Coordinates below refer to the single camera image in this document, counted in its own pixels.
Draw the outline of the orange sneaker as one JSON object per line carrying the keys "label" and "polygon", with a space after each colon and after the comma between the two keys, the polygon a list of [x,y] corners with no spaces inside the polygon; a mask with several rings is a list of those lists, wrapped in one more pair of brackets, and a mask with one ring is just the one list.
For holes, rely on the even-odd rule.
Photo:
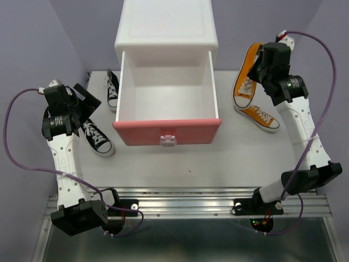
{"label": "orange sneaker", "polygon": [[256,105],[250,105],[245,109],[235,107],[235,110],[239,114],[252,120],[254,124],[265,132],[275,133],[279,130],[280,123]]}
{"label": "orange sneaker", "polygon": [[263,43],[254,43],[246,51],[243,63],[232,87],[232,100],[239,109],[246,109],[255,95],[257,83],[248,77],[248,72],[254,65]]}

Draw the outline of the pink front white drawer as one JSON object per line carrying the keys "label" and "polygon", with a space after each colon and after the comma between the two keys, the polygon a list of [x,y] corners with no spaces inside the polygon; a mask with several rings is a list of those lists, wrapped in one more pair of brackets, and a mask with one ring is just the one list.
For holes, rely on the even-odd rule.
{"label": "pink front white drawer", "polygon": [[112,126],[127,146],[210,144],[221,123],[210,51],[123,51]]}

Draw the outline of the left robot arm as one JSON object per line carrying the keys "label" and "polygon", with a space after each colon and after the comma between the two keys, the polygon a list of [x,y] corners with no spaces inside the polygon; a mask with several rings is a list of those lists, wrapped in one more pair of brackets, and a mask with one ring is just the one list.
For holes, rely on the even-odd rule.
{"label": "left robot arm", "polygon": [[93,200],[81,183],[83,179],[79,155],[79,129],[101,104],[80,84],[73,88],[60,80],[52,80],[43,90],[47,108],[42,134],[55,163],[58,184],[58,210],[51,213],[52,224],[74,236],[108,223],[108,214],[121,210],[121,201],[108,196]]}

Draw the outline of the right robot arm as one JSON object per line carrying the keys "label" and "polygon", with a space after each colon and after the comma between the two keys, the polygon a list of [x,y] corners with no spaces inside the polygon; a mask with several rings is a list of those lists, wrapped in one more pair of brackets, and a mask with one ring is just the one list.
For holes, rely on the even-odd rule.
{"label": "right robot arm", "polygon": [[284,43],[264,44],[248,77],[261,84],[280,114],[294,156],[296,167],[281,178],[254,191],[251,207],[257,213],[270,208],[270,203],[289,195],[320,188],[342,173],[324,150],[309,105],[309,93],[303,79],[290,75],[291,48]]}

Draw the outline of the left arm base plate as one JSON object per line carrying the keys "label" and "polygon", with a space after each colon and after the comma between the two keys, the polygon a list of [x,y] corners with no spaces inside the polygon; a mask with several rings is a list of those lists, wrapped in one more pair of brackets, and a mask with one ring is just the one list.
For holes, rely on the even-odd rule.
{"label": "left arm base plate", "polygon": [[114,209],[107,209],[107,214],[109,217],[116,217],[116,218],[127,218],[127,217],[137,217],[138,212],[133,212],[134,209],[131,207],[133,205],[138,206],[139,201],[137,199],[121,199],[119,202],[116,202],[113,204],[114,207],[117,207],[119,209],[128,209],[127,211],[121,211],[121,210],[114,210]]}

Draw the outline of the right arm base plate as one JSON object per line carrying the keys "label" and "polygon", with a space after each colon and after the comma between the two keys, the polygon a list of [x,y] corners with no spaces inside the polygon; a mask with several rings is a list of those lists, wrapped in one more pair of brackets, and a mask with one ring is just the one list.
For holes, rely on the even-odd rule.
{"label": "right arm base plate", "polygon": [[238,198],[233,200],[231,213],[235,216],[264,216],[283,215],[284,210],[280,201],[271,203],[255,202],[252,198]]}

